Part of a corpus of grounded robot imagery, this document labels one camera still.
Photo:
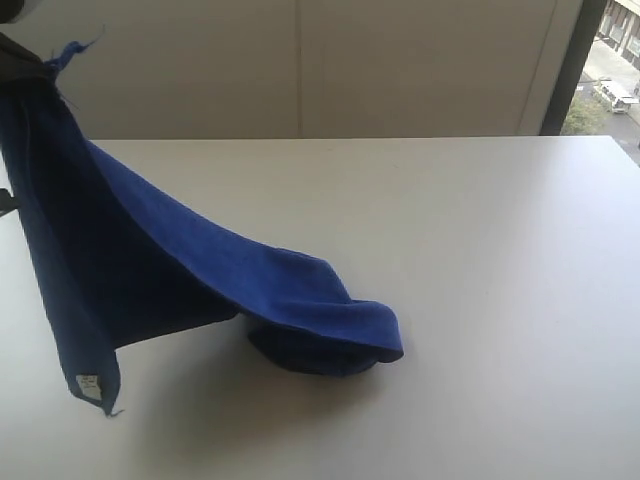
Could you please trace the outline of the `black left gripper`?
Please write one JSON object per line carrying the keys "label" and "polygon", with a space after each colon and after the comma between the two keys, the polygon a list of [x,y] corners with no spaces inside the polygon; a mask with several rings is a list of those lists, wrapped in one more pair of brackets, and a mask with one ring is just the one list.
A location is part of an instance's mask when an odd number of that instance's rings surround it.
{"label": "black left gripper", "polygon": [[36,54],[1,34],[0,75],[2,83],[31,78],[51,79],[53,69]]}

